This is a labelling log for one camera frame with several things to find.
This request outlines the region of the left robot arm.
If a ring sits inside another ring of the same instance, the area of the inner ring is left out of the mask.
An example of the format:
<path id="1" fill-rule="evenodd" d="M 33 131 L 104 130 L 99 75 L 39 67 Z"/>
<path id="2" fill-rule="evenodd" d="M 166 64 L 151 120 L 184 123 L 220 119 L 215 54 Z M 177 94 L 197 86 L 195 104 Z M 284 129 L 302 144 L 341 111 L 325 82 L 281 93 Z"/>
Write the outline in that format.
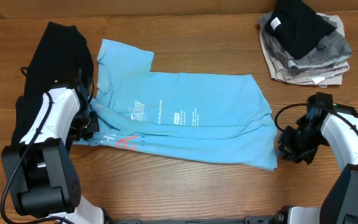
<path id="1" fill-rule="evenodd" d="M 81 70 L 64 79 L 53 78 L 42 95 L 42 105 L 19 145 L 1 153 L 7 184 L 0 213 L 6 223 L 10 195 L 19 215 L 34 223 L 110 223 L 102 208 L 81 194 L 80 178 L 70 159 L 73 142 L 89 139 L 99 131 L 96 112 L 90 110 L 94 81 Z"/>

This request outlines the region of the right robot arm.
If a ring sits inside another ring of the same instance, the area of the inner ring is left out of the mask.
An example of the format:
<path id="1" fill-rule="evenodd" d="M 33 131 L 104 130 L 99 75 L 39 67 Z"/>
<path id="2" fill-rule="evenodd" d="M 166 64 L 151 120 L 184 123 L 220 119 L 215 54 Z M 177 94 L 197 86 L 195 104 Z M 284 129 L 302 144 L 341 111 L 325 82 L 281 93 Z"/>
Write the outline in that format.
<path id="1" fill-rule="evenodd" d="M 317 92 L 306 103 L 306 114 L 278 138 L 284 160 L 310 164 L 320 145 L 329 146 L 341 171 L 320 207 L 282 207 L 270 223 L 358 223 L 358 113 Z"/>

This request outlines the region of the light blue printed t-shirt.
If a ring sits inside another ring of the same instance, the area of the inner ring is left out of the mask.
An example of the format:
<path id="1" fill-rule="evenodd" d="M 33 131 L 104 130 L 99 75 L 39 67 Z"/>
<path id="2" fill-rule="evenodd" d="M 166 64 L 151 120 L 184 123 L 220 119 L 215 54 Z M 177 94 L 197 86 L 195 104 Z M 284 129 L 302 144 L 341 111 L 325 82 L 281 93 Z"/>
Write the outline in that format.
<path id="1" fill-rule="evenodd" d="M 90 146 L 274 170 L 277 129 L 251 75 L 153 72 L 154 53 L 103 40 Z"/>

